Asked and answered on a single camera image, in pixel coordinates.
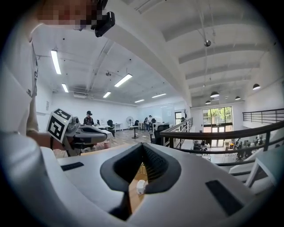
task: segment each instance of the black slot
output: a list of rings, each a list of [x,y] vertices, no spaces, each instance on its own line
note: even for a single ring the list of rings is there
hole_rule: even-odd
[[[243,205],[218,180],[212,180],[205,184],[228,216],[243,208]]]
[[[76,163],[72,163],[72,164],[68,164],[68,165],[62,165],[61,169],[63,171],[68,171],[68,170],[75,169],[75,168],[78,168],[78,167],[81,167],[81,166],[84,166],[84,164],[82,162],[76,162]]]

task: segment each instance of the black chair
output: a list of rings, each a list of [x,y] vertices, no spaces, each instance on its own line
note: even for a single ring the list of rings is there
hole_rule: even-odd
[[[152,144],[157,144],[157,145],[162,145],[162,137],[160,135],[161,131],[164,131],[166,129],[169,129],[170,125],[159,125],[157,130],[154,131],[154,136],[155,138],[152,138],[152,134],[150,133],[150,138],[151,138],[151,143]]]
[[[109,132],[111,132],[112,135],[114,136],[115,130],[114,130],[114,125],[113,125],[112,120],[108,120],[108,121],[107,121],[107,125],[110,126],[107,130],[108,130]]]

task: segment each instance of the railing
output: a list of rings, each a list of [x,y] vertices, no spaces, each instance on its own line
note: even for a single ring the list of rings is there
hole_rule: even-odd
[[[259,128],[254,129],[245,129],[245,130],[239,130],[239,131],[233,131],[233,132],[225,132],[225,133],[190,133],[188,131],[184,132],[182,129],[185,127],[183,125],[184,122],[181,124],[167,129],[165,131],[162,131],[160,133],[161,136],[164,137],[164,141],[168,140],[168,143],[164,145],[169,145],[169,147],[187,152],[187,153],[193,153],[193,154],[236,154],[236,153],[245,153],[250,152],[253,150],[258,150],[260,148],[263,148],[264,151],[268,150],[268,147],[271,145],[274,145],[276,143],[279,143],[281,141],[284,141],[284,137],[279,138],[274,141],[270,141],[270,132],[275,131],[281,128],[284,128],[284,121],[280,121],[278,123],[274,123],[271,125],[266,125]],[[175,132],[174,130],[181,127],[181,130],[178,132]],[[235,138],[244,138],[244,137],[251,137],[255,135],[261,135],[266,134],[264,144],[259,146],[252,146],[252,147],[246,147],[244,149],[238,149],[238,150],[226,150],[226,151],[200,151],[200,150],[189,150],[189,149],[182,149],[181,145],[184,140],[226,140],[226,139],[235,139]],[[230,162],[230,163],[219,163],[218,166],[236,166],[236,165],[243,165],[243,164],[249,164],[253,163],[254,160],[247,160],[247,161],[239,161],[239,162]],[[239,172],[232,174],[233,176],[241,176],[241,175],[247,175],[250,171],[246,172]]]
[[[186,119],[184,122],[181,122],[180,124],[171,127],[169,129],[164,130],[163,132],[183,132],[183,133],[189,133],[191,128],[193,126],[193,119],[189,118]],[[166,139],[165,137],[163,137],[163,144],[166,147],[174,147],[174,148],[181,148],[184,139]]]
[[[243,112],[243,120],[273,124],[284,120],[284,109]]]

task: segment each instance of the glass door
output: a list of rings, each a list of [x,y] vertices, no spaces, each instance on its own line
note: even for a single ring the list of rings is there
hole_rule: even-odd
[[[225,127],[218,127],[218,132],[223,133],[225,132]],[[218,147],[223,147],[224,146],[224,140],[218,140]]]
[[[212,127],[212,132],[217,133],[218,132],[218,127]],[[217,147],[218,140],[212,140],[211,147]]]
[[[220,127],[212,127],[213,133],[223,133],[225,131],[224,126]],[[223,147],[224,146],[224,140],[212,140],[212,147]]]

